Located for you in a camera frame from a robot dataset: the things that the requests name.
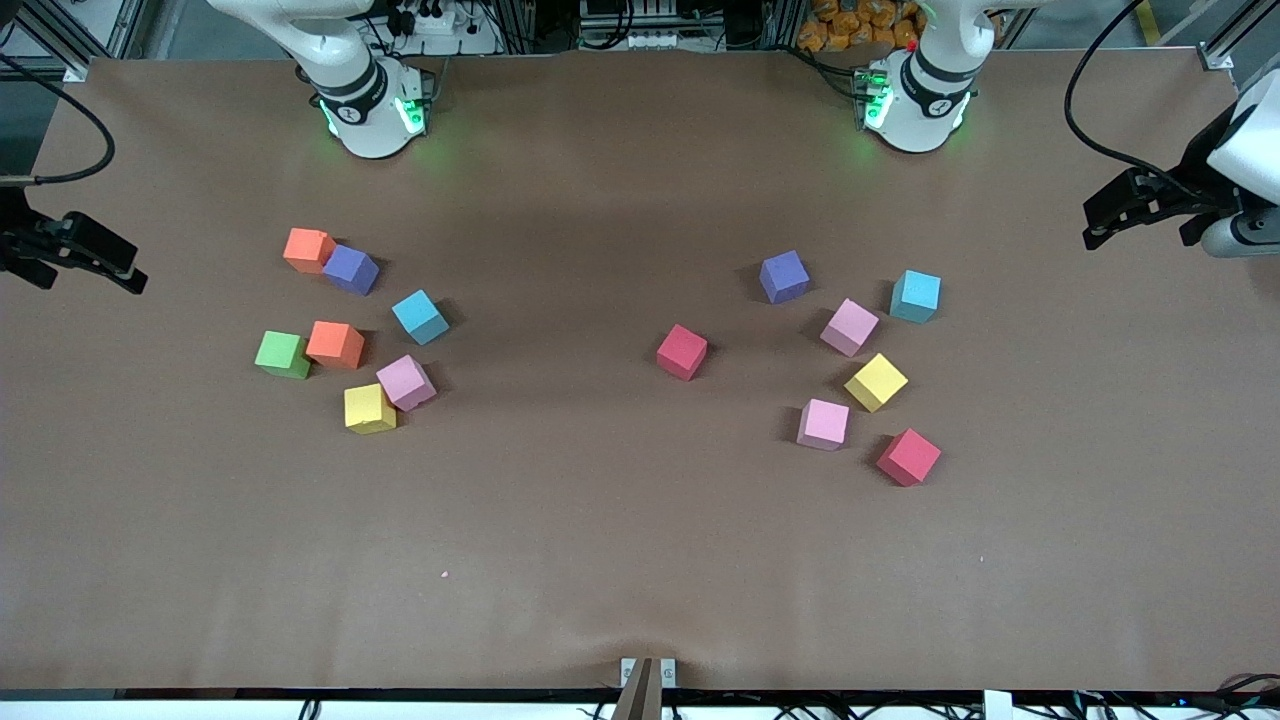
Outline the orange foam cube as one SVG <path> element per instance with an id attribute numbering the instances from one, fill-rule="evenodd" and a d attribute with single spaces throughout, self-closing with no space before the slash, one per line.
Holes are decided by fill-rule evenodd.
<path id="1" fill-rule="evenodd" d="M 356 370 L 361 366 L 365 336 L 343 322 L 316 320 L 305 345 L 305 355 L 330 369 Z"/>
<path id="2" fill-rule="evenodd" d="M 337 250 L 335 240 L 325 231 L 291 228 L 282 256 L 300 273 L 321 275 Z"/>

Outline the deep pink foam cube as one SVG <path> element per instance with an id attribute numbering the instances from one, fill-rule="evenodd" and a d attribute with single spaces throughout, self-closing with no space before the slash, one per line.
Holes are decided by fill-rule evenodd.
<path id="1" fill-rule="evenodd" d="M 655 351 L 657 364 L 671 375 L 689 382 L 707 357 L 709 342 L 685 325 L 673 324 Z"/>
<path id="2" fill-rule="evenodd" d="M 900 487 L 925 482 L 942 451 L 913 428 L 896 434 L 876 460 L 876 466 Z"/>

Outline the green foam cube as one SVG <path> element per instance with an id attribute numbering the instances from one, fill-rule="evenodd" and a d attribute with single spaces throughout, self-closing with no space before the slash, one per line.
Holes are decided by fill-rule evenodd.
<path id="1" fill-rule="evenodd" d="M 278 331 L 265 331 L 253 361 L 270 375 L 305 380 L 312 363 L 306 355 L 306 338 Z"/>

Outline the pale pink foam cube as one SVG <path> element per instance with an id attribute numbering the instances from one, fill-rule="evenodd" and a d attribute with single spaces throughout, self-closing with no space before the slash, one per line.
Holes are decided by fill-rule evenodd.
<path id="1" fill-rule="evenodd" d="M 850 413 L 842 404 L 808 400 L 801 410 L 796 443 L 823 451 L 841 450 L 847 438 Z"/>
<path id="2" fill-rule="evenodd" d="M 438 395 L 424 365 L 411 355 L 387 364 L 376 372 L 376 378 L 390 404 L 403 413 L 415 410 Z"/>
<path id="3" fill-rule="evenodd" d="M 819 340 L 842 354 L 856 356 L 879 324 L 879 318 L 851 299 L 845 299 L 819 333 Z"/>

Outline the white power strip with plugs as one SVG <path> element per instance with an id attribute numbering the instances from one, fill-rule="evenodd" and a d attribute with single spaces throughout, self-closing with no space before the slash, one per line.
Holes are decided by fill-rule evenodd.
<path id="1" fill-rule="evenodd" d="M 452 36 L 457 26 L 454 0 L 378 0 L 393 38 Z"/>

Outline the aluminium frame profile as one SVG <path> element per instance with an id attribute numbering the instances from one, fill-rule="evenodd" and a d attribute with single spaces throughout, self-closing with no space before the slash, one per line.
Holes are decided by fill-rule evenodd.
<path id="1" fill-rule="evenodd" d="M 1199 20 L 1208 67 L 1247 79 L 1280 67 L 1280 0 L 1203 0 Z"/>
<path id="2" fill-rule="evenodd" d="M 97 58 L 119 59 L 132 45 L 148 0 L 17 0 L 0 20 L 0 53 L 47 79 L 82 82 Z"/>

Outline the table cover sheet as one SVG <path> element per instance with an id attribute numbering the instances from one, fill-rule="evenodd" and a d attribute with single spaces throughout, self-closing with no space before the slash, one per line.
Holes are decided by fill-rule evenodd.
<path id="1" fill-rule="evenodd" d="M 426 138 L 362 161 L 288 61 L 111 61 L 99 177 L 37 188 L 138 247 L 141 296 L 0 278 L 0 688 L 614 683 L 1213 689 L 1280 673 L 1280 258 L 1102 249 L 1117 165 L 1071 53 L 993 58 L 955 137 L 893 152 L 774 54 L 453 61 Z M 293 227 L 369 254 L 347 293 Z M 809 291 L 769 304 L 796 250 Z M 942 281 L 890 315 L 906 270 Z M 451 328 L 416 345 L 424 290 Z M 854 357 L 819 340 L 845 300 Z M 356 370 L 255 366 L 265 331 Z M 657 364 L 673 324 L 695 377 Z M 877 354 L 909 379 L 868 413 Z M 411 355 L 438 395 L 346 429 Z M 810 398 L 838 451 L 796 443 Z M 900 487 L 913 428 L 942 451 Z"/>

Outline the purple foam cube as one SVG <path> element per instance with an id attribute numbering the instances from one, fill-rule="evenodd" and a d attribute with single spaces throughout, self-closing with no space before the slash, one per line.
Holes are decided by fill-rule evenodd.
<path id="1" fill-rule="evenodd" d="M 812 283 L 796 250 L 768 258 L 762 263 L 759 281 L 769 304 L 785 304 L 805 295 Z"/>
<path id="2" fill-rule="evenodd" d="M 347 293 L 369 296 L 380 275 L 380 266 L 366 252 L 337 245 L 324 263 L 323 275 Z"/>

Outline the cyan foam cube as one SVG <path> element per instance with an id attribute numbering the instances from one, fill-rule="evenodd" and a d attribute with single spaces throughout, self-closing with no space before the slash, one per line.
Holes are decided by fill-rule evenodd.
<path id="1" fill-rule="evenodd" d="M 924 324 L 940 307 L 942 281 L 913 269 L 906 269 L 893 284 L 890 315 L 900 320 Z"/>
<path id="2" fill-rule="evenodd" d="M 451 324 L 424 290 L 416 290 L 392 306 L 392 313 L 401 328 L 416 345 L 429 345 L 445 332 Z"/>

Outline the yellow foam cube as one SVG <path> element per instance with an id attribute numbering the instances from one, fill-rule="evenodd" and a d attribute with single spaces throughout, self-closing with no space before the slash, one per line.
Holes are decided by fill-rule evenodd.
<path id="1" fill-rule="evenodd" d="M 908 382 L 906 375 L 883 354 L 877 354 L 844 383 L 844 388 L 868 413 L 876 413 Z"/>
<path id="2" fill-rule="evenodd" d="M 361 436 L 394 430 L 399 424 L 397 407 L 380 383 L 347 388 L 343 415 L 346 429 Z"/>

